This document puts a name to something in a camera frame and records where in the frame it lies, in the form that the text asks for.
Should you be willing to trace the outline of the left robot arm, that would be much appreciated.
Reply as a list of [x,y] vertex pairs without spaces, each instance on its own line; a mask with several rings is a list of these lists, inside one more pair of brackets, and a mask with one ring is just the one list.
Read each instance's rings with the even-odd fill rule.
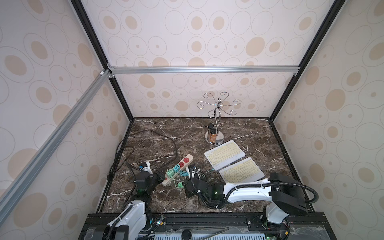
[[165,178],[164,170],[138,173],[134,194],[128,197],[127,207],[107,225],[97,226],[92,239],[135,240],[140,232],[151,234],[156,225],[150,210],[152,192]]

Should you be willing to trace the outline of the light green charger plug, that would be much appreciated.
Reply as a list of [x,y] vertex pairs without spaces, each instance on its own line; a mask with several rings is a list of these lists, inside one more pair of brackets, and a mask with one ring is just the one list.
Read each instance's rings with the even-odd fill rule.
[[174,170],[173,169],[168,169],[167,172],[166,172],[167,176],[169,178],[172,178],[175,174]]

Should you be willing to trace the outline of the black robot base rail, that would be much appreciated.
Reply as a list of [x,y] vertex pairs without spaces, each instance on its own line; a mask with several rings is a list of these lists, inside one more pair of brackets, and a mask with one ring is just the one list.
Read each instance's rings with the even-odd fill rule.
[[288,216],[267,223],[263,213],[155,213],[149,226],[136,234],[117,224],[112,240],[334,240],[324,213]]

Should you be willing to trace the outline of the beige red power strip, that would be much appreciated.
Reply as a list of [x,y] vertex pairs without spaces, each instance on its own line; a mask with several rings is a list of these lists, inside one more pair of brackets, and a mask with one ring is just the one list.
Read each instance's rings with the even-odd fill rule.
[[182,158],[176,165],[172,168],[167,169],[165,174],[165,180],[162,182],[163,186],[167,186],[173,180],[176,180],[178,176],[181,175],[183,171],[194,161],[194,157],[190,154]]

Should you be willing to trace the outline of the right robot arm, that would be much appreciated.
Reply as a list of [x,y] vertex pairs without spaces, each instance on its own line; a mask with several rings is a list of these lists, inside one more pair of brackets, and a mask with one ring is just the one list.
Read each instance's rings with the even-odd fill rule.
[[211,210],[221,210],[226,205],[242,201],[270,202],[263,210],[265,225],[281,224],[289,215],[305,216],[308,214],[307,205],[319,199],[313,188],[278,173],[252,183],[210,185],[201,180],[196,171],[190,170],[183,186],[188,198],[197,196]]

